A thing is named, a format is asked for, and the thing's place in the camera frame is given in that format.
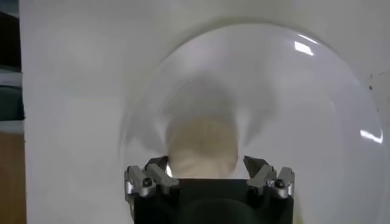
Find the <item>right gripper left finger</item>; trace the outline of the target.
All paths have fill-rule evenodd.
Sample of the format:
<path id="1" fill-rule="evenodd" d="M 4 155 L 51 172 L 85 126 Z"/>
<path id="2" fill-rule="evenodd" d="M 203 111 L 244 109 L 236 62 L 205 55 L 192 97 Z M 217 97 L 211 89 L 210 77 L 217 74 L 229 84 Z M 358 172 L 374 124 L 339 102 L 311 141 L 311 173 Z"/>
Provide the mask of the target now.
<path id="1" fill-rule="evenodd" d="M 154 196 L 158 190 L 165 195 L 179 186 L 179 180 L 167 173 L 168 157 L 150 159 L 141 169 L 129 166 L 124 171 L 125 201 L 130 203 L 136 195 L 144 198 Z"/>

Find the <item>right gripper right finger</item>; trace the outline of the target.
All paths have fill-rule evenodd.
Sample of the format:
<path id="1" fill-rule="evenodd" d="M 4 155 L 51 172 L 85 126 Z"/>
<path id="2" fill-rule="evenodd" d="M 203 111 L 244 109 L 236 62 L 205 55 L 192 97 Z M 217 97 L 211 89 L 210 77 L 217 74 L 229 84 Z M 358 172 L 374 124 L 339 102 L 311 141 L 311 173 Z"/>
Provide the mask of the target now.
<path id="1" fill-rule="evenodd" d="M 244 156 L 244 165 L 250 178 L 247 185 L 254 188 L 257 195 L 264 195 L 270 190 L 274 198 L 294 197 L 295 173 L 289 167 L 282 167 L 277 172 L 264 159 Z"/>

